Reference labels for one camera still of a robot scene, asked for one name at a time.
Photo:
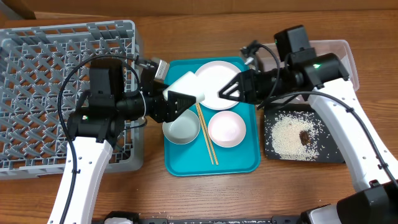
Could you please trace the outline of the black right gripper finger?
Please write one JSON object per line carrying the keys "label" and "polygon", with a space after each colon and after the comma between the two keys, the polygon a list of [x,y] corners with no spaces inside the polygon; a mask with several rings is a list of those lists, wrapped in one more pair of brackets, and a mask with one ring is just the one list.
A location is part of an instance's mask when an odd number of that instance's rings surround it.
{"label": "black right gripper finger", "polygon": [[222,99],[242,103],[255,104],[257,102],[254,70],[238,73],[219,92]]}
{"label": "black right gripper finger", "polygon": [[241,57],[243,58],[246,65],[253,65],[258,67],[257,52],[259,50],[259,42],[257,40],[252,41],[249,45],[240,49]]}

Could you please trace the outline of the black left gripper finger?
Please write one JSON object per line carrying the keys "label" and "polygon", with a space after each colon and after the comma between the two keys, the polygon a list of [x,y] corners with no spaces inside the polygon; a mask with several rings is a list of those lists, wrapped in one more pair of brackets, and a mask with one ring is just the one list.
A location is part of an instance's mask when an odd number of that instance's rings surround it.
{"label": "black left gripper finger", "polygon": [[162,93],[169,85],[153,79],[150,81],[149,93]]}
{"label": "black left gripper finger", "polygon": [[196,97],[175,91],[167,93],[167,120],[176,120],[185,110],[196,103]]}

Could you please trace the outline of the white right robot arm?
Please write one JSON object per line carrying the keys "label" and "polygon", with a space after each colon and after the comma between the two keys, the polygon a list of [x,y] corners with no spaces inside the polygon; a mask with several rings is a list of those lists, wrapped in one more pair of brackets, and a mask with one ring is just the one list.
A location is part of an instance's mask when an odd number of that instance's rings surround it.
{"label": "white right robot arm", "polygon": [[396,223],[397,159],[362,109],[349,74],[333,53],[317,55],[305,44],[295,52],[272,54],[276,68],[265,72],[252,42],[241,49],[253,68],[237,74],[219,91],[224,99],[265,108],[301,96],[321,117],[349,169],[355,193],[335,204],[307,210],[299,223]]}

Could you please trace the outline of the white paper cup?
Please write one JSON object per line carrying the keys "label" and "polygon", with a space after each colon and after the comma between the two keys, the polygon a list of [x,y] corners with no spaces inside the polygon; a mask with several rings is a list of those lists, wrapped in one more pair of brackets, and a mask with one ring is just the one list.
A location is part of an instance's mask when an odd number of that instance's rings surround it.
{"label": "white paper cup", "polygon": [[193,72],[187,72],[162,92],[166,100],[168,100],[169,91],[195,96],[197,103],[205,99],[204,82]]}

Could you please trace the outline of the grey bowl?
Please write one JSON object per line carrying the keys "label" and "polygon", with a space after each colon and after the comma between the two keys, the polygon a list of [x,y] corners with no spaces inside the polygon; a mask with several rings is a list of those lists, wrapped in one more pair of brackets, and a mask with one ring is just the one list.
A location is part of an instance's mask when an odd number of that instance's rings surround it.
{"label": "grey bowl", "polygon": [[175,121],[162,124],[162,131],[167,140],[174,144],[188,144],[200,132],[198,116],[191,110],[184,111]]}

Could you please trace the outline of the brown food scrap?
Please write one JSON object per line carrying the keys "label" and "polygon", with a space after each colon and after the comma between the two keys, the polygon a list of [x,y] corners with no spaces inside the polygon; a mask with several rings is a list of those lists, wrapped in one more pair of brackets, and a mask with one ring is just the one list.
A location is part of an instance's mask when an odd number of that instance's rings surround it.
{"label": "brown food scrap", "polygon": [[299,133],[299,138],[303,146],[309,145],[311,143],[308,131],[301,131]]}

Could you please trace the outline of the pink bowl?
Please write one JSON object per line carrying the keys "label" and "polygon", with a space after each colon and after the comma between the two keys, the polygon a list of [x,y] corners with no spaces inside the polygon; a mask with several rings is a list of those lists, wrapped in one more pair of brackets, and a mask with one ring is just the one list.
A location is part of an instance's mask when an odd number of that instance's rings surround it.
{"label": "pink bowl", "polygon": [[235,147],[246,136],[246,124],[237,113],[221,111],[210,119],[208,133],[216,145],[226,148]]}

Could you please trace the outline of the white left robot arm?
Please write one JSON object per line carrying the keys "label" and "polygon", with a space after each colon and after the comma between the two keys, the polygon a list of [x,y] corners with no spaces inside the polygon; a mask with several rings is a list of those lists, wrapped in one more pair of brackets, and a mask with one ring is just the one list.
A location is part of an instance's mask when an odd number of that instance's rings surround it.
{"label": "white left robot arm", "polygon": [[158,123],[174,121],[203,99],[154,80],[126,93],[120,72],[93,69],[90,89],[81,94],[75,112],[60,120],[69,146],[49,223],[91,221],[102,176],[126,120],[149,115]]}

